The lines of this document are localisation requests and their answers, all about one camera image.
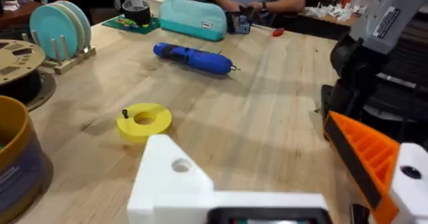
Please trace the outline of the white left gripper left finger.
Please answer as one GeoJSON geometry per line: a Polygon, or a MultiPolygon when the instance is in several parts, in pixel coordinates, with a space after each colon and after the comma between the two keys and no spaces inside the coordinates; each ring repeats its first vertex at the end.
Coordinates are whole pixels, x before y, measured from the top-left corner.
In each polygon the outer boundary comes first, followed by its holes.
{"type": "Polygon", "coordinates": [[[126,206],[129,223],[160,223],[156,210],[212,193],[213,180],[166,134],[146,142],[126,206]]]}

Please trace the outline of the white orange left gripper right finger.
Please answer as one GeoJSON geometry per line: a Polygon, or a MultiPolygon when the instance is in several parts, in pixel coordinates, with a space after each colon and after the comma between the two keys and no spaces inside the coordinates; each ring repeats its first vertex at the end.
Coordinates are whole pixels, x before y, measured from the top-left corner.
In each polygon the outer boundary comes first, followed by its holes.
{"type": "Polygon", "coordinates": [[[427,224],[427,151],[421,145],[399,143],[333,111],[324,135],[365,201],[351,205],[351,223],[427,224]]]}

